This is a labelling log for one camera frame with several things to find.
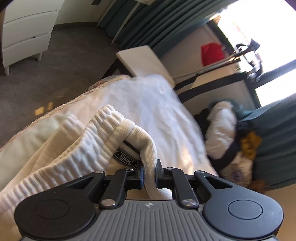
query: curtain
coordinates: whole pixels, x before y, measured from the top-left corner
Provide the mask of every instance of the curtain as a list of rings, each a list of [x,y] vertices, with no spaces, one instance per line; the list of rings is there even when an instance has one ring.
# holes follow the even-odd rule
[[[296,94],[255,110],[244,119],[262,137],[253,178],[268,189],[296,183]]]
[[[156,0],[141,4],[117,41],[122,49],[149,45],[158,57],[188,34],[205,24],[218,11],[236,0]],[[114,37],[135,6],[134,0],[117,0],[99,24]]]

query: red object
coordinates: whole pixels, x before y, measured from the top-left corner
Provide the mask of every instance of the red object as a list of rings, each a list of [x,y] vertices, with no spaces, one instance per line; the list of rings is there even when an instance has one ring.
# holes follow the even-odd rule
[[[222,46],[217,43],[209,43],[201,46],[202,64],[207,66],[225,58]]]

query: white wall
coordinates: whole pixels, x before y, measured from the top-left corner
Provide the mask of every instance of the white wall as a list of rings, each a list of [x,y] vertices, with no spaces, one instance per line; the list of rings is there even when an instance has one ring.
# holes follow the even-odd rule
[[[173,77],[200,70],[203,68],[200,47],[210,42],[219,40],[203,25],[167,52],[161,62]]]
[[[65,0],[55,24],[75,22],[96,22],[103,15],[112,0],[102,0],[98,6],[93,0]]]
[[[278,232],[280,241],[296,240],[296,184],[272,190],[267,196],[276,200],[284,210],[284,221]]]

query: white dresser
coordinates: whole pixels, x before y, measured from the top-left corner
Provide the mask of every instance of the white dresser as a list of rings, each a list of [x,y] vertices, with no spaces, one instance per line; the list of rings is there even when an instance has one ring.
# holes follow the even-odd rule
[[[14,0],[0,13],[1,54],[5,74],[9,66],[38,54],[41,60],[64,0]]]

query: tile floor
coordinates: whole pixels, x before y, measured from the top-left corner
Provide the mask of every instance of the tile floor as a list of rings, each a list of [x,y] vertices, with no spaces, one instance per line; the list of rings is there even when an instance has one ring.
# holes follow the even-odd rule
[[[55,30],[40,62],[32,56],[0,71],[0,147],[48,110],[87,91],[119,51],[102,29]]]

